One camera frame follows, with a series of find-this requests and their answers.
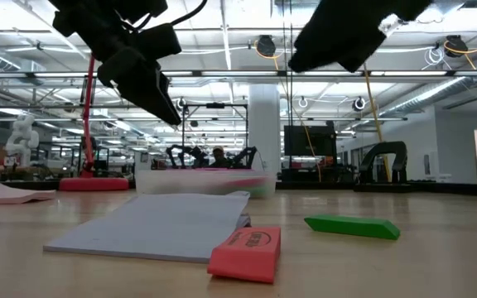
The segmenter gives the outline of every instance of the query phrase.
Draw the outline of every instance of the red eraser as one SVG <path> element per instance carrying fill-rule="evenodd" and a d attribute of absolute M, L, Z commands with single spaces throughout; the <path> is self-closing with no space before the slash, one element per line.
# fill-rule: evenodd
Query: red eraser
<path fill-rule="evenodd" d="M 241 228 L 213 249 L 207 272 L 273 283 L 281 253 L 281 228 Z"/>

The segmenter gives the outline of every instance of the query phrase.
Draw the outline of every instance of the stack of paper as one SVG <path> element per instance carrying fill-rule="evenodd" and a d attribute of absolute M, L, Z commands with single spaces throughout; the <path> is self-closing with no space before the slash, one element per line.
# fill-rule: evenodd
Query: stack of paper
<path fill-rule="evenodd" d="M 0 204 L 23 204 L 54 198 L 55 190 L 20 190 L 0 184 Z"/>
<path fill-rule="evenodd" d="M 209 262 L 211 251 L 239 226 L 247 193 L 140 195 L 44 246 L 51 252 Z"/>

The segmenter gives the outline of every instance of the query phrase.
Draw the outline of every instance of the green eraser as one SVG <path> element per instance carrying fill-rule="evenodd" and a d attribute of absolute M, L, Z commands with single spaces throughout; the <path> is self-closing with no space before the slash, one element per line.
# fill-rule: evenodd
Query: green eraser
<path fill-rule="evenodd" d="M 305 218 L 316 232 L 397 240 L 401 231 L 387 219 L 362 219 L 348 216 L 321 214 Z"/>

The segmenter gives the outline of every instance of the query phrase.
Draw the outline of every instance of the desk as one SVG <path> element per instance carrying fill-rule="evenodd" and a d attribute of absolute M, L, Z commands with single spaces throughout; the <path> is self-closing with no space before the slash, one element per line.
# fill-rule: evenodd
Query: desk
<path fill-rule="evenodd" d="M 206 266 L 43 252 L 42 244 L 111 212 L 133 192 L 58 193 L 0 205 L 0 297 L 477 297 L 477 197 L 278 191 L 252 199 L 253 225 L 282 227 L 275 285 L 212 279 Z M 330 213 L 391 219 L 398 241 L 314 233 Z"/>

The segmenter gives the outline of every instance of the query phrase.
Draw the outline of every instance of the red pole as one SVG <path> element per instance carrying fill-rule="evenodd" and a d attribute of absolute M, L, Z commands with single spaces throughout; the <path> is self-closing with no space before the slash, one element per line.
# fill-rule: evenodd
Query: red pole
<path fill-rule="evenodd" d="M 81 177 L 93 176 L 91 168 L 94 164 L 93 148 L 91 147 L 91 136 L 89 135 L 89 106 L 91 105 L 91 94 L 93 93 L 93 72 L 95 67 L 95 58 L 91 56 L 88 68 L 88 84 L 86 85 L 86 97 L 84 100 L 84 112 L 82 119 L 84 120 L 84 141 L 86 143 L 86 164 L 80 174 Z"/>

